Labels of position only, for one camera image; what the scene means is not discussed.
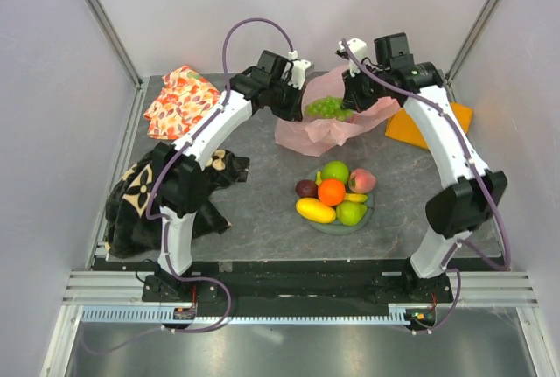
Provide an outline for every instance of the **white wall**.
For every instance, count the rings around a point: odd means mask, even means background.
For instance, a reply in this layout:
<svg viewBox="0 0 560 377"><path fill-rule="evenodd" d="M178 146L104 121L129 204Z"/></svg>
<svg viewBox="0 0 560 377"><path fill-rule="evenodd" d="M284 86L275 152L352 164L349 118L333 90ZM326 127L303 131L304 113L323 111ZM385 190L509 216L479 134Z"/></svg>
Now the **white wall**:
<svg viewBox="0 0 560 377"><path fill-rule="evenodd" d="M509 179L501 211L515 264L534 280L560 348L560 7L502 0L458 76L474 107L471 138Z"/></svg>
<svg viewBox="0 0 560 377"><path fill-rule="evenodd" d="M190 64L221 72L221 45L246 17L269 17L292 37L317 69L340 64L342 37L373 39L405 31L418 61L450 66L485 0L101 0L142 75ZM239 30L230 46L231 69L254 65L260 51L285 49L269 26Z"/></svg>
<svg viewBox="0 0 560 377"><path fill-rule="evenodd" d="M84 267L133 87L83 0L0 0L0 84L0 374L30 377Z"/></svg>

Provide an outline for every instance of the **metal frame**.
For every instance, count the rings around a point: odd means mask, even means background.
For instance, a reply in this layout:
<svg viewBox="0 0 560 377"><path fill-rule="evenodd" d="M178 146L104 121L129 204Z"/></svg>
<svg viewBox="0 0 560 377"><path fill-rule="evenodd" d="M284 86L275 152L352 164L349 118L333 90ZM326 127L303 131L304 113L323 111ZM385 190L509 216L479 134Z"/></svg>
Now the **metal frame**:
<svg viewBox="0 0 560 377"><path fill-rule="evenodd" d="M474 45L476 44L477 40L479 39L480 34L486 27L488 20L495 12L499 2L500 0L486 0L484 5L482 6L482 9L480 10L479 15L474 20L471 30L466 35L463 45L461 45L461 47L459 48L457 56L451 63L451 67L449 68L449 71L445 75L445 78L448 80L451 86L455 81L455 79L457 78L457 74L459 73L459 70L465 63L467 56L469 55Z"/></svg>
<svg viewBox="0 0 560 377"><path fill-rule="evenodd" d="M455 99L452 92L452 83L457 78L460 68L483 32L489 18L497 8L499 1L486 0L445 76L453 101ZM145 98L147 81L141 80L100 0L86 0L86 2L107 40L119 57L127 75L136 84L137 90L122 139L119 158L111 178L110 185L112 185L123 174L124 169L129 163L134 135L140 118L139 112ZM100 217L94 229L94 243L91 256L87 262L88 268L91 266L94 256L104 256L106 254L105 247L102 244L103 228L104 220ZM144 277L148 273L139 272L139 275ZM457 287L456 276L450 274L449 277L451 290L455 292ZM521 328L537 375L539 377L560 377L557 359L551 348L550 337L545 331L546 326L543 322L543 315L538 307L528 275L522 272L464 272L461 274L461 277L462 289L458 308L492 309L496 307L515 307L521 320ZM96 306L108 306L110 310L114 308L121 311L164 308L160 304L143 303L142 291L143 284L131 272L73 272L68 281L41 376L58 377L65 375L84 308L88 311L91 311L91 309L95 310ZM173 306L188 307L190 304L174 304ZM418 304L391 304L389 307L398 311L398 309L402 308L426 306ZM258 318L251 318L251 323L258 323L258 320Z"/></svg>
<svg viewBox="0 0 560 377"><path fill-rule="evenodd" d="M91 10L92 14L97 20L97 23L101 27L103 34L107 38L107 41L115 51L116 55L118 56L119 60L121 61L122 67L126 71L126 74L130 77L130 80L134 82L137 87L140 87L142 84L142 78L138 73L136 67L132 63L132 59L130 59L129 54L126 52L124 48L123 42L119 38L119 35L116 33L115 27L111 23L109 16L103 9L102 3L100 0L85 0L87 6Z"/></svg>
<svg viewBox="0 0 560 377"><path fill-rule="evenodd" d="M105 194L109 194L115 183L121 178L123 173L128 169L130 162L130 153L132 152L132 147L134 144L134 138L136 137L136 132L138 128L138 123L140 122L140 116L142 112L142 107L144 105L144 99L146 98L146 91L150 84L150 78L145 78L142 81L142 85L136 89L134 93L134 101L132 102L132 108L130 109L129 118L126 122L126 128L124 130L124 135L122 136L121 144L119 146L118 157L115 163L115 169L111 175L111 179L108 182L108 187ZM102 207L100 212L105 211L105 200L102 201ZM88 250L88 256L86 259L86 269L90 269L94 263L95 257L105 257L107 255L107 250L105 249L103 243L103 236L105 234L105 226L107 221L103 215L99 215L94 225L94 231L92 236L92 245Z"/></svg>
<svg viewBox="0 0 560 377"><path fill-rule="evenodd" d="M150 272L139 272L141 278ZM449 274L451 290L456 293L457 277ZM542 313L536 301L536 295L529 276L525 272L463 272L461 273L461 294L458 308L506 308L517 309L521 328L527 342L528 351L539 377L560 377L554 352L548 335L544 331ZM142 314L154 309L164 310L170 307L190 307L190 303L159 304L144 303L142 292L144 284L139 282L133 272L73 272L68 280L63 297L62 308L55 331L52 335L49 352L45 358L41 376L62 376L68 366L72 346L77 335L78 323L86 311L116 311L128 315L114 320L138 323ZM410 308L429 307L424 304L390 304L393 315ZM87 315L91 321L95 315ZM153 320L147 315L144 320ZM210 323L216 318L201 318L201 323ZM387 318L237 318L230 320L233 324L356 324L356 325L393 325Z"/></svg>

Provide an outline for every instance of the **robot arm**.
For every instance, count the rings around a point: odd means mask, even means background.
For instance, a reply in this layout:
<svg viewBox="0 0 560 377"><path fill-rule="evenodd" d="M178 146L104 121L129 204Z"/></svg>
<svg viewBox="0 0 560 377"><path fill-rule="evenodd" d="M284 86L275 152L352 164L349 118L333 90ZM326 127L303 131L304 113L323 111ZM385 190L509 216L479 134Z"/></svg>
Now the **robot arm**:
<svg viewBox="0 0 560 377"><path fill-rule="evenodd" d="M165 176L156 197L164 215L164 226L169 226L167 235L166 227L162 227L162 248L158 258L166 272L171 273L167 255L173 271L179 275L183 275L193 263L193 223L198 209L208 197L208 184L202 174L208 160L221 143L259 108L268 106L277 117L301 121L305 72L311 67L311 62L298 59L297 52L290 52L286 59L264 51L256 66L231 79L229 94L228 91L222 93L219 102L188 134L172 146L157 145L153 161L155 176L176 152L183 149L183 155Z"/></svg>
<svg viewBox="0 0 560 377"><path fill-rule="evenodd" d="M459 125L443 88L443 78L430 62L414 63L404 33L378 38L374 43L378 65L369 68L372 73L390 85L419 94L437 104ZM348 46L359 61L367 58L368 48L363 41L355 38L348 42ZM337 54L348 57L341 43ZM430 279L445 272L454 248L458 246L457 242L470 237L475 229L490 218L490 207L465 160L455 131L434 108L371 80L352 61L343 79L343 108L363 111L382 96L396 98L422 132L436 162L443 191L426 204L426 217L430 226L420 247L408 260L408 267L405 266L405 273L408 271L410 274L407 279L412 281L409 284L414 287L421 279ZM468 162L483 178L494 202L498 204L508 183L506 176L502 171L491 172L462 129L459 127L458 130L470 152Z"/></svg>

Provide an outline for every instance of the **pink cloth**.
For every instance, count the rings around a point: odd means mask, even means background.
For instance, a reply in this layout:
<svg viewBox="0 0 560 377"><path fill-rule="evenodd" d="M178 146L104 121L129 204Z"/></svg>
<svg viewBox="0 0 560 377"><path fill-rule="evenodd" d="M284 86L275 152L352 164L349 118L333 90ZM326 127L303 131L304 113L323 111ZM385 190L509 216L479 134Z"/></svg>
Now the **pink cloth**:
<svg viewBox="0 0 560 377"><path fill-rule="evenodd" d="M339 66L332 71L314 78L309 82L302 99L302 111L310 103L327 97L344 96L342 73L348 65ZM375 128L389 119L399 110L396 100L382 97L365 112L356 113L346 121L335 119L309 119L304 116L303 122L286 122L279 119L276 123L274 137L276 143L306 156L319 157L334 145L344 144L348 138L358 136Z"/></svg>

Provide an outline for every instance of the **printed pattern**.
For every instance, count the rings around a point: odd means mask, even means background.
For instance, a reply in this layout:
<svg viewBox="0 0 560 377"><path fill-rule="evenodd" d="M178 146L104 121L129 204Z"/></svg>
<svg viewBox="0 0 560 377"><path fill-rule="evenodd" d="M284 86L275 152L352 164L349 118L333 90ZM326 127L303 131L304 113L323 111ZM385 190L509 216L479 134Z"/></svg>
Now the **printed pattern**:
<svg viewBox="0 0 560 377"><path fill-rule="evenodd" d="M136 169L136 164L130 168L129 171L124 173L123 179L126 180L130 174L134 173ZM140 173L134 181L130 184L129 190L122 196L122 198L128 201L138 212L138 217L142 217L142 214L148 206L148 198L150 197L152 183L152 172L151 164L144 167L142 173Z"/></svg>
<svg viewBox="0 0 560 377"><path fill-rule="evenodd" d="M143 116L150 121L148 136L179 139L220 99L220 92L189 66L168 73L165 87Z"/></svg>

